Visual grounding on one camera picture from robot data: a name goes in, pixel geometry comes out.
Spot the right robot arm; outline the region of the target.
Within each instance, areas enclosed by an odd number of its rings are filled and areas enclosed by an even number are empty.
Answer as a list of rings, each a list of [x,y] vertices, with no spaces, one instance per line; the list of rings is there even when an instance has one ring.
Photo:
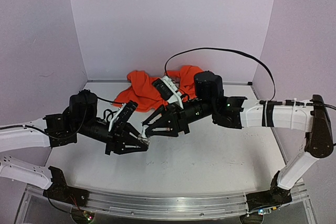
[[[309,100],[256,100],[224,95],[221,76],[210,71],[194,76],[196,97],[183,101],[174,82],[168,77],[153,81],[153,86],[167,102],[143,123],[141,136],[178,137],[189,133],[189,125],[211,116],[215,125],[241,130],[251,127],[289,129],[304,132],[297,154],[274,175],[270,188],[246,195],[247,212],[263,215],[292,201],[291,189],[318,160],[334,150],[329,105],[320,95]]]

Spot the clear nail polish bottle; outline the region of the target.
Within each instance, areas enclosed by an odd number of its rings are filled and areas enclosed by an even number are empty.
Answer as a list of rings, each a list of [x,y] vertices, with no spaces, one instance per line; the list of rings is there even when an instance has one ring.
[[[143,137],[142,135],[139,135],[139,136],[138,136],[138,140],[139,140],[142,144],[145,144],[145,145],[149,145],[149,143],[150,143],[150,138],[148,138],[148,137]]]

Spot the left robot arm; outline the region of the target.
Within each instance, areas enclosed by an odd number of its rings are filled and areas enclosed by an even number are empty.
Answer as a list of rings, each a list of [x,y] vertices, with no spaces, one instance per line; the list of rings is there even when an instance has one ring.
[[[129,123],[137,103],[124,103],[111,116],[100,118],[98,101],[96,94],[82,90],[70,97],[63,113],[1,126],[1,177],[41,188],[47,199],[85,206],[89,192],[70,186],[62,169],[46,166],[33,154],[76,144],[80,136],[104,143],[107,155],[147,151],[149,139]]]

